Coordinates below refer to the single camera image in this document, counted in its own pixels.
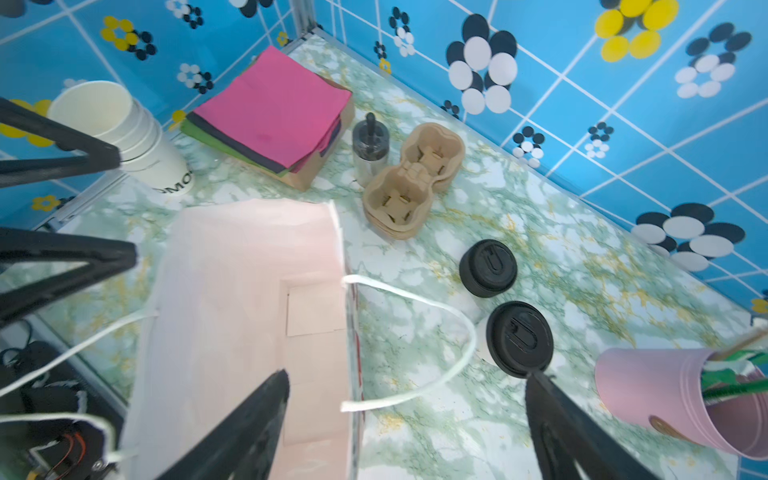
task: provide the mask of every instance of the pink paper cup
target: pink paper cup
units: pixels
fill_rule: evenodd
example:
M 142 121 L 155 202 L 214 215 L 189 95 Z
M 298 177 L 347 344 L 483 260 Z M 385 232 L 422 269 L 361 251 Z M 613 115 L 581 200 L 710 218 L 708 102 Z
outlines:
M 711 349 L 609 349 L 598 359 L 594 380 L 605 406 L 625 422 L 767 460 L 768 394 L 706 407 L 701 370 L 712 354 Z

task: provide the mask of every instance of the white paper cup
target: white paper cup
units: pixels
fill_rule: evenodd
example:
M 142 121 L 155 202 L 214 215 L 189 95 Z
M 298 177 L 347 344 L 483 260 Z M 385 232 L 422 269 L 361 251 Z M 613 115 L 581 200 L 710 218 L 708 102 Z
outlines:
M 183 195 L 194 184 L 184 157 L 162 134 L 146 154 L 121 162 L 120 169 L 161 194 Z
M 486 334 L 488 330 L 488 317 L 485 317 L 475 328 L 478 336 L 477 354 L 486 362 L 496 366 L 496 361 L 491 356 L 491 350 L 488 349 L 488 336 Z
M 152 134 L 154 124 L 157 123 L 157 121 L 154 119 L 152 114 L 149 113 L 146 108 L 141 107 L 140 105 L 138 105 L 138 108 L 139 108 L 139 115 L 135 116 L 134 126 L 132 127 L 131 131 L 129 131 L 127 134 L 125 134 L 124 137 L 120 138 L 119 140 L 110 142 L 115 147 L 119 148 L 121 152 L 128 151 L 136 147 L 147 136 L 150 136 Z M 140 152 L 137 155 L 134 155 L 133 157 L 130 157 L 130 158 L 126 157 L 124 158 L 124 160 L 131 160 L 143 154 L 144 152 L 150 149 L 150 147 L 154 143 L 154 140 L 156 139 L 152 138 L 152 143 L 150 143 L 147 146 L 147 148 L 144 149 L 144 151 Z
M 48 118 L 108 144 L 125 137 L 141 116 L 131 93 L 111 81 L 87 81 L 63 91 L 48 109 Z
M 157 142 L 157 137 L 163 134 L 163 129 L 160 123 L 148 111 L 144 110 L 142 117 L 147 117 L 147 124 L 140 125 L 140 131 L 144 132 L 144 136 L 137 142 L 134 142 L 133 147 L 128 149 L 120 149 L 120 160 L 123 162 L 131 161 L 135 158 L 139 158 L 141 155 L 146 154 L 150 148 Z

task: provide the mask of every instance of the marble surface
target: marble surface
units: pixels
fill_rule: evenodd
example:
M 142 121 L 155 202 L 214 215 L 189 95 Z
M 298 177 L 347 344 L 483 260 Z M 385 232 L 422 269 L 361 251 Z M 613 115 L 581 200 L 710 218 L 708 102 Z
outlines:
M 139 308 L 163 255 L 168 227 L 193 205 L 248 198 L 333 199 L 344 230 L 349 267 L 420 295 L 447 302 L 474 321 L 497 305 L 522 300 L 548 319 L 555 354 L 548 373 L 598 424 L 660 478 L 734 478 L 737 458 L 624 424 L 598 398 L 594 364 L 600 352 L 625 348 L 717 346 L 743 332 L 749 314 L 677 269 L 624 230 L 511 160 L 461 122 L 410 97 L 378 72 L 310 37 L 291 54 L 312 71 L 355 92 L 356 115 L 374 111 L 392 134 L 390 162 L 408 133 L 436 121 L 459 133 L 467 147 L 461 172 L 437 195 L 424 228 L 407 241 L 369 228 L 362 189 L 354 181 L 350 135 L 302 194 L 251 167 L 179 137 L 177 146 L 197 175 L 192 193 L 164 197 L 128 178 L 64 232 L 137 244 L 131 271 L 40 312 L 65 340 L 76 343 Z M 495 238 L 518 260 L 515 285 L 491 299 L 474 297 L 458 277 L 461 255 Z M 64 266 L 15 266 L 10 284 Z M 429 382 L 458 358 L 466 335 L 449 316 L 421 304 L 360 287 L 363 389 L 376 398 Z M 136 328 L 127 328 L 84 353 L 120 394 L 134 373 Z M 459 377 L 430 396 L 366 415 L 360 478 L 540 478 L 528 433 L 525 384 L 475 357 Z

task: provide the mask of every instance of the yellow flower decal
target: yellow flower decal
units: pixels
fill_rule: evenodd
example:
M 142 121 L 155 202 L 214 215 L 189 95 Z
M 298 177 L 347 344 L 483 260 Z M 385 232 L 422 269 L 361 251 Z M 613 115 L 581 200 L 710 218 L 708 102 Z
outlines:
M 768 300 L 764 298 L 752 300 L 752 310 L 757 313 L 768 313 Z
M 130 20 L 104 17 L 104 26 L 106 28 L 101 29 L 101 37 L 112 43 L 117 50 L 126 51 L 139 42 L 139 36 L 136 35 L 134 24 Z
M 33 210 L 43 210 L 44 212 L 50 212 L 59 205 L 61 205 L 61 200 L 54 197 L 53 195 L 48 195 L 46 197 L 36 197 L 32 199 Z
M 392 73 L 392 64 L 390 64 L 386 58 L 382 58 L 379 61 L 379 68 L 381 68 L 383 71 L 387 72 L 388 74 Z
M 288 45 L 288 34 L 284 31 L 280 32 L 277 35 L 277 43 L 279 43 L 281 47 Z
M 680 4 L 677 0 L 606 0 L 609 8 L 594 24 L 594 32 L 606 38 L 601 55 L 613 63 L 629 53 L 634 58 L 648 58 L 661 46 L 658 31 L 669 26 L 677 17 Z M 630 41 L 623 35 L 634 25 L 643 31 Z
M 11 100 L 11 102 L 17 104 L 19 107 L 26 108 L 29 111 L 34 111 L 36 114 L 40 114 L 43 117 L 48 116 L 48 109 L 51 107 L 50 100 L 40 100 L 34 106 L 23 100 Z M 36 147 L 50 147 L 54 142 L 47 138 L 40 137 L 38 135 L 29 134 L 23 130 L 19 130 L 10 125 L 0 124 L 0 134 L 9 138 L 25 138 L 30 144 Z
M 171 116 L 170 119 L 174 122 L 170 124 L 170 127 L 168 127 L 168 131 L 176 130 L 179 128 L 179 125 L 181 125 L 181 122 L 184 121 L 184 119 L 187 118 L 187 113 L 184 110 L 176 110 Z

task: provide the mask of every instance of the blue wall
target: blue wall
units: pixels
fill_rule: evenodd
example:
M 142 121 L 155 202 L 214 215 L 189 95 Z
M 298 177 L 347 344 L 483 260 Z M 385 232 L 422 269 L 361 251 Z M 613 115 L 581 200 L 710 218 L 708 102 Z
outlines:
M 4 0 L 0 95 L 45 114 L 67 87 L 116 81 L 173 127 L 254 55 L 295 38 L 292 12 L 290 0 Z M 0 124 L 0 161 L 64 155 Z M 33 228 L 99 176 L 0 190 L 0 226 Z
M 315 10 L 382 70 L 768 313 L 768 4 L 315 0 Z

